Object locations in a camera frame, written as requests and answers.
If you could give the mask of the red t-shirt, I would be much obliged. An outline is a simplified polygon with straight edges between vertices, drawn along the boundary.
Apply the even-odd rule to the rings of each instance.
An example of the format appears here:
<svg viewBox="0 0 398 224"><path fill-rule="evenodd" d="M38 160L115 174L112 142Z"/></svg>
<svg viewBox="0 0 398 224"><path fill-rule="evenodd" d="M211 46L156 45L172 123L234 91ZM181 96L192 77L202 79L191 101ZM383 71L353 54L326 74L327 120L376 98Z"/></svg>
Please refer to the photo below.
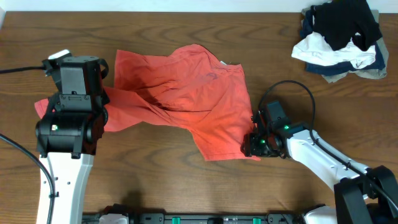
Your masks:
<svg viewBox="0 0 398 224"><path fill-rule="evenodd" d="M188 130L207 161L245 159L252 106L241 65L227 65L192 44L169 56L118 50L107 132L146 122Z"/></svg>

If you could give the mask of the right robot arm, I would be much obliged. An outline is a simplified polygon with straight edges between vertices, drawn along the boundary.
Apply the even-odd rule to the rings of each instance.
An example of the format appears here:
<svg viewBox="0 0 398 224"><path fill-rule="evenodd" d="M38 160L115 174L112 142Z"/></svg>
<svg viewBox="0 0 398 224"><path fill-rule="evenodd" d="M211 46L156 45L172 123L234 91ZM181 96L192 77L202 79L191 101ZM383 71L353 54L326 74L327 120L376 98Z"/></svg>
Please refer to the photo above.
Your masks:
<svg viewBox="0 0 398 224"><path fill-rule="evenodd" d="M385 166L370 168L324 141L307 123L292 123L281 104L266 104L244 137L246 157L281 157L310 169L334 193L335 207L317 205L296 223L397 223L397 181Z"/></svg>

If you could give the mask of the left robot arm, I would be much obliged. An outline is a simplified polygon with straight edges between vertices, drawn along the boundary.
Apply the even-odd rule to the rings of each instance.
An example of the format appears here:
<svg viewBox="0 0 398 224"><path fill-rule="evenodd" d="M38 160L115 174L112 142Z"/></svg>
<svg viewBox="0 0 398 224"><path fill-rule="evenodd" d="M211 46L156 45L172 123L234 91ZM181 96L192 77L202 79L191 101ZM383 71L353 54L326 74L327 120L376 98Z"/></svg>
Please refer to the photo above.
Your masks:
<svg viewBox="0 0 398 224"><path fill-rule="evenodd" d="M94 56L62 50L43 61L57 92L35 127L40 173L37 223L81 223L97 142L108 121L103 87L109 67Z"/></svg>

